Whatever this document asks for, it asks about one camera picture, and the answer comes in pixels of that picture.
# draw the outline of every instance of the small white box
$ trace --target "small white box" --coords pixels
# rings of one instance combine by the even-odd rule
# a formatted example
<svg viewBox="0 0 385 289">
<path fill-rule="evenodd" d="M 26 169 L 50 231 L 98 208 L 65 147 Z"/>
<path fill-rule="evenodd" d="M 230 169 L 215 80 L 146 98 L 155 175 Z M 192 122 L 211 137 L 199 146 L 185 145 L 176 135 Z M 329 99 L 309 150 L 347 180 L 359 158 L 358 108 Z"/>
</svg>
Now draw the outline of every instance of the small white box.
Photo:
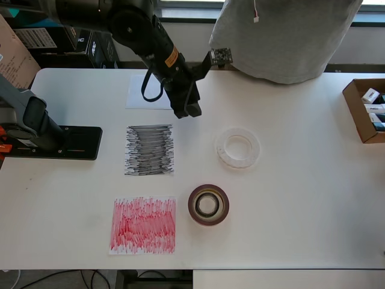
<svg viewBox="0 0 385 289">
<path fill-rule="evenodd" d="M 383 122 L 385 123 L 385 114 L 383 113 L 369 113 L 369 117 L 371 119 L 371 122 Z"/>
<path fill-rule="evenodd" d="M 385 113 L 385 104 L 364 104 L 368 113 Z"/>
<path fill-rule="evenodd" d="M 372 104 L 379 96 L 380 93 L 378 91 L 369 89 L 361 99 L 364 104 Z"/>
</svg>

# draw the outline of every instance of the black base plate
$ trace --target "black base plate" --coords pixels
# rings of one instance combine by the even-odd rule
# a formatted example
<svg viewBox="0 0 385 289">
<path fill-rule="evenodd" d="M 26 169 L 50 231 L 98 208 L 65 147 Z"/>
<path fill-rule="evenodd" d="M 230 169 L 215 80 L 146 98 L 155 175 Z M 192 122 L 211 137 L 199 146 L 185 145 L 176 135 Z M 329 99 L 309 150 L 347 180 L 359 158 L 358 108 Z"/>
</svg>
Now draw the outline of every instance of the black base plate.
<svg viewBox="0 0 385 289">
<path fill-rule="evenodd" d="M 97 158 L 102 129 L 92 126 L 63 126 L 66 142 L 57 151 L 47 152 L 39 148 L 25 146 L 15 138 L 8 137 L 5 144 L 12 145 L 6 157 L 16 158 L 57 158 L 66 160 L 90 160 Z"/>
</svg>

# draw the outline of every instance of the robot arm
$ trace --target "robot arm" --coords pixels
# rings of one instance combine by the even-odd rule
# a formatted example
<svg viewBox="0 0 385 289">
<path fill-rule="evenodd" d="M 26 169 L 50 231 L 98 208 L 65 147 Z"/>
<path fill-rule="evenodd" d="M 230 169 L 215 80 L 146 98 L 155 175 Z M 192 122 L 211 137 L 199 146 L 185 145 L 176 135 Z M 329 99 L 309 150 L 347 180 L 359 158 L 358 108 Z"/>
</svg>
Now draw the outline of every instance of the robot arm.
<svg viewBox="0 0 385 289">
<path fill-rule="evenodd" d="M 63 25 L 110 32 L 117 42 L 139 55 L 149 69 L 142 86 L 145 100 L 158 100 L 164 88 L 178 118 L 200 116 L 196 81 L 204 78 L 212 65 L 231 63 L 230 50 L 213 50 L 201 65 L 189 68 L 154 15 L 152 1 L 155 0 L 39 0 L 37 5 L 31 0 L 30 8 L 43 11 Z M 147 99 L 145 90 L 151 73 L 161 83 L 161 94 Z"/>
</svg>

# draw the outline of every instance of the window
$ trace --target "window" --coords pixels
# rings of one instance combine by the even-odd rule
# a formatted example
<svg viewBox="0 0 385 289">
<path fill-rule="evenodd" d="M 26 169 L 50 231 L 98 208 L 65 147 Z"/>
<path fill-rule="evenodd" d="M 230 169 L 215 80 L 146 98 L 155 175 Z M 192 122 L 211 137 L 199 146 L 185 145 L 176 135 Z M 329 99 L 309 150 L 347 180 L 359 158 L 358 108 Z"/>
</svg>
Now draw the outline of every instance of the window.
<svg viewBox="0 0 385 289">
<path fill-rule="evenodd" d="M 363 0 L 360 11 L 385 12 L 385 0 Z"/>
<path fill-rule="evenodd" d="M 158 0 L 160 7 L 221 8 L 225 0 Z M 385 0 L 363 0 L 361 11 L 385 12 Z"/>
</svg>

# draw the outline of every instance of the white wire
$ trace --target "white wire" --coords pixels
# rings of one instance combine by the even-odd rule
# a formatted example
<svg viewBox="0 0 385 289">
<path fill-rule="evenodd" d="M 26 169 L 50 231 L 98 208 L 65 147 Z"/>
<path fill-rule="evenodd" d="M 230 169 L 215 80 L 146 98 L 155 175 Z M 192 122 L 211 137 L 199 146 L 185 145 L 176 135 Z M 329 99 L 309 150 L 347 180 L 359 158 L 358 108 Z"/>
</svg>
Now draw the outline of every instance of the white wire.
<svg viewBox="0 0 385 289">
<path fill-rule="evenodd" d="M 21 275 L 21 274 L 22 274 L 22 271 L 19 270 L 19 275 L 17 276 L 16 282 L 13 284 L 13 286 L 11 287 L 11 289 L 13 289 L 13 288 L 16 286 L 16 284 L 19 282 L 19 279 L 20 279 L 20 275 Z"/>
<path fill-rule="evenodd" d="M 257 0 L 254 0 L 254 23 L 259 21 L 258 11 L 257 11 Z"/>
</svg>

